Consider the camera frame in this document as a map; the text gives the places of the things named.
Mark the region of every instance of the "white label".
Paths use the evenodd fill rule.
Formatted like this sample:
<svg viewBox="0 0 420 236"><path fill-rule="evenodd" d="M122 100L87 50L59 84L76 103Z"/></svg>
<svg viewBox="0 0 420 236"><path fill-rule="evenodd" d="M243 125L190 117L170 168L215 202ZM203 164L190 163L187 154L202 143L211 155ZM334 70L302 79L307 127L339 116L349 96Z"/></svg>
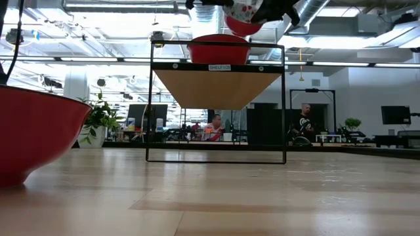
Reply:
<svg viewBox="0 0 420 236"><path fill-rule="evenodd" d="M230 65L209 65L209 71L230 71Z"/></svg>

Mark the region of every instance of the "red bowl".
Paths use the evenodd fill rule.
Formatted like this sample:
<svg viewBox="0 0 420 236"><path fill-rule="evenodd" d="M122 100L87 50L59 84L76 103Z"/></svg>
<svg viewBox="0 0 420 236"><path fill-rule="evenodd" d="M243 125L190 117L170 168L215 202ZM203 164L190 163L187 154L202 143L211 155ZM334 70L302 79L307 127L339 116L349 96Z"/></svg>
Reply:
<svg viewBox="0 0 420 236"><path fill-rule="evenodd" d="M0 187L22 184L71 148L91 112L87 104L0 85Z"/></svg>
<svg viewBox="0 0 420 236"><path fill-rule="evenodd" d="M225 34L204 35L193 41L248 43L241 37ZM199 64L244 65L247 62L250 47L188 45L191 61Z"/></svg>
<svg viewBox="0 0 420 236"><path fill-rule="evenodd" d="M245 37L248 35L253 35L257 33L263 24L250 24L245 22L240 22L239 20L233 19L230 16L225 15L224 21L232 33L239 37Z"/></svg>

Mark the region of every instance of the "wooden floor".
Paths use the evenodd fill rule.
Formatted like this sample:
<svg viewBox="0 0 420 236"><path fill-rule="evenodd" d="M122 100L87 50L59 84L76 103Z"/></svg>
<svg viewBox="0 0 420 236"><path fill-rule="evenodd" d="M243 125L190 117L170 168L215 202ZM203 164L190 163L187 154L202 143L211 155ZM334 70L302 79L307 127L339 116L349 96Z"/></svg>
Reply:
<svg viewBox="0 0 420 236"><path fill-rule="evenodd" d="M0 190L0 235L418 236L420 162L289 153L286 165L183 165L146 163L143 149L72 149L31 174L25 187Z"/></svg>

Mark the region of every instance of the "green plant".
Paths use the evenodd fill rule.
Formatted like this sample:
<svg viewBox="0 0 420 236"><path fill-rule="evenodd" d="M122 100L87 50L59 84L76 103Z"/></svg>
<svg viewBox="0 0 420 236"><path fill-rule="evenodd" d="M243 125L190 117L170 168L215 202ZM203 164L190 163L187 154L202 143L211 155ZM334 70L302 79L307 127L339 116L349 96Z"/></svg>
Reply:
<svg viewBox="0 0 420 236"><path fill-rule="evenodd" d="M345 121L345 125L350 129L351 131L357 129L362 124L361 120L356 118L348 118Z"/></svg>
<svg viewBox="0 0 420 236"><path fill-rule="evenodd" d="M86 98L77 98L82 102L89 104L93 110L86 118L82 135L86 137L82 138L79 142L87 142L92 144L91 138L96 139L95 128L107 127L108 129L116 132L119 128L118 120L124 117L118 117L118 109L111 109L107 102L102 99L102 91L98 94L98 100L92 101Z"/></svg>

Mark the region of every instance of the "man in black shirt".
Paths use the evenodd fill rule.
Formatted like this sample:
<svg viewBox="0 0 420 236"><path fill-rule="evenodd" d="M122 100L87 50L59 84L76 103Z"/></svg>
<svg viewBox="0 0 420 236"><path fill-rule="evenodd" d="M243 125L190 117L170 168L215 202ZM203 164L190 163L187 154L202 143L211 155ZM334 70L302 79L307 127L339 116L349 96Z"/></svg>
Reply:
<svg viewBox="0 0 420 236"><path fill-rule="evenodd" d="M309 119L310 114L310 105L309 104L302 104L302 111L301 113L293 119L293 134L295 136L299 135L308 138L309 140L312 139L314 134L314 128L310 124Z"/></svg>

